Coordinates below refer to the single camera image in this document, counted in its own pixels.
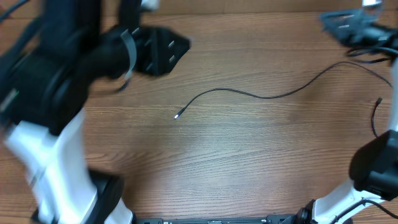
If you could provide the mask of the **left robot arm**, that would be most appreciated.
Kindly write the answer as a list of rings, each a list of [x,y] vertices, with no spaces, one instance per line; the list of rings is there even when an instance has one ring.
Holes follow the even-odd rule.
[[[189,51],[188,38],[140,24],[158,6],[123,0],[117,24],[102,32],[101,1],[44,1],[1,56],[4,144],[27,170],[32,223],[137,222],[122,199],[123,179],[86,164],[83,107],[95,80],[165,75]]]

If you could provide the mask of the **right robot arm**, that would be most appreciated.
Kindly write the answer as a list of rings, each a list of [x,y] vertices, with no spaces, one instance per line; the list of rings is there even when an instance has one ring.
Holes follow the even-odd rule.
[[[379,207],[397,197],[397,29],[377,23],[378,14],[364,9],[324,12],[324,28],[341,45],[366,54],[385,54],[391,61],[392,99],[385,133],[357,150],[349,179],[334,191],[311,201],[292,223],[350,223],[366,207]]]

